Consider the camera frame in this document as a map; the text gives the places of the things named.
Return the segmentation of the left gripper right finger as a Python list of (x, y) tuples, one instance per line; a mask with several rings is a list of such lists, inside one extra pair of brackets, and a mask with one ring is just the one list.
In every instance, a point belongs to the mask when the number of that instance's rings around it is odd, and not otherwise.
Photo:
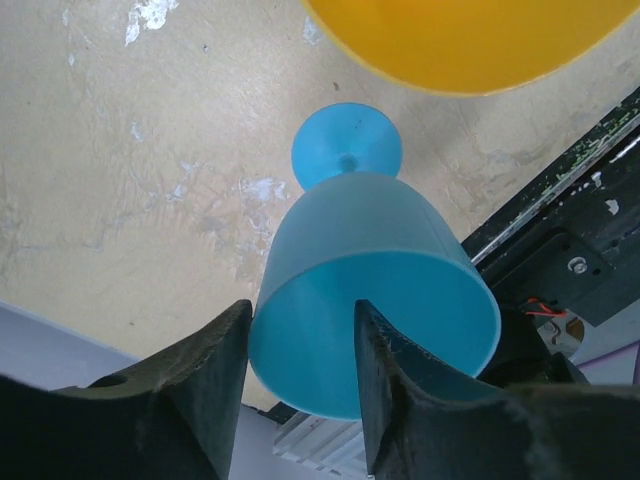
[(377, 479), (635, 479), (639, 390), (595, 386), (560, 354), (545, 381), (505, 389), (409, 340), (368, 301), (354, 310), (368, 473)]

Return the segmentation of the orange wine glass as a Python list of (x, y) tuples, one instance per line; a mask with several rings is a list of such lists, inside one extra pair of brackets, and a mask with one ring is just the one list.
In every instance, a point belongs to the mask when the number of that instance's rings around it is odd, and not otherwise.
[(429, 93), (477, 96), (544, 77), (639, 10), (619, 1), (307, 1), (363, 66)]

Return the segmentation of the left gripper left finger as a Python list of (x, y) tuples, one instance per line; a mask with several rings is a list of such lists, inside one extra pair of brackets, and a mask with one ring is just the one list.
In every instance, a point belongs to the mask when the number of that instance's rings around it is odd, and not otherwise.
[(4, 479), (225, 479), (252, 304), (86, 388), (1, 379)]

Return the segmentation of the blue plastic wine glass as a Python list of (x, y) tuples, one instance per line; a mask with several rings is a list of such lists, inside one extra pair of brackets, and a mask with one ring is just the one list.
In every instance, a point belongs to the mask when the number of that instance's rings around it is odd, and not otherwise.
[(324, 107), (297, 131), (291, 159), (303, 194), (273, 238), (249, 337), (261, 383), (302, 412), (357, 420), (359, 300), (478, 376), (499, 343), (498, 304), (436, 208), (398, 179), (394, 123), (360, 103)]

